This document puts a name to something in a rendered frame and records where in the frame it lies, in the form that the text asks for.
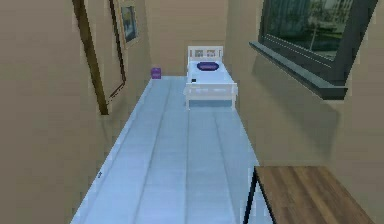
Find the brown wooden table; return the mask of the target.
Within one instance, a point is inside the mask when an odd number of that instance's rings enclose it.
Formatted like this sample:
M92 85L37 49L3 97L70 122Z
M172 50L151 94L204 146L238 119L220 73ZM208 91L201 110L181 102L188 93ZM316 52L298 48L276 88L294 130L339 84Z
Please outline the brown wooden table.
M325 166L255 166L242 224L257 188L269 224L375 224Z

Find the purple pillow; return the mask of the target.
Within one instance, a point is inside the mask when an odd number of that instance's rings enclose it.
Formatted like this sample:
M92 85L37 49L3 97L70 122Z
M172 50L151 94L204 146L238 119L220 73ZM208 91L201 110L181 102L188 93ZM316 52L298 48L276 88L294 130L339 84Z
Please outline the purple pillow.
M219 64L216 62L199 62L197 68L200 71L216 71L219 69Z

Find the dark framed window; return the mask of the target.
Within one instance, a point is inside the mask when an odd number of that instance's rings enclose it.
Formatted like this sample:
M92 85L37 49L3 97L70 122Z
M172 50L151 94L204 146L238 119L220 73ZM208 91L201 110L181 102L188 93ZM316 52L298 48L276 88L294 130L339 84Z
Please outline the dark framed window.
M342 100L379 0L264 0L249 45L324 100Z

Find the white bed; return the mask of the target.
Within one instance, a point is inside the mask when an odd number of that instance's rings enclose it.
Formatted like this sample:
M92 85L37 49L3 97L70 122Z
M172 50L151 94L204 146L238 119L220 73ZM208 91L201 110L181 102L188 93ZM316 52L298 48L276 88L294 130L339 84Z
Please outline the white bed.
M187 79L183 91L186 108L191 100L230 100L231 108L235 109L238 96L237 83L232 79L224 63L222 46L189 46L187 48ZM216 62L216 71L200 71L199 62Z

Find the brown framed room door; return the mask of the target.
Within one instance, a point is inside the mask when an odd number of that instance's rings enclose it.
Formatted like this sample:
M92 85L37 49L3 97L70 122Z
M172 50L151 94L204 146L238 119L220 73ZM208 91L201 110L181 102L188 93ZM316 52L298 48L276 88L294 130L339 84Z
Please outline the brown framed room door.
M115 0L72 0L98 110L109 115L126 83Z

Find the gold framed wall picture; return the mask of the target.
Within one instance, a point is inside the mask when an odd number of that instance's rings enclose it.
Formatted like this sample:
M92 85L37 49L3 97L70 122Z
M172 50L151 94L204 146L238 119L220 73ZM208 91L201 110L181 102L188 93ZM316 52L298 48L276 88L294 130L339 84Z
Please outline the gold framed wall picture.
M128 49L139 39L136 5L133 0L118 0L124 48Z

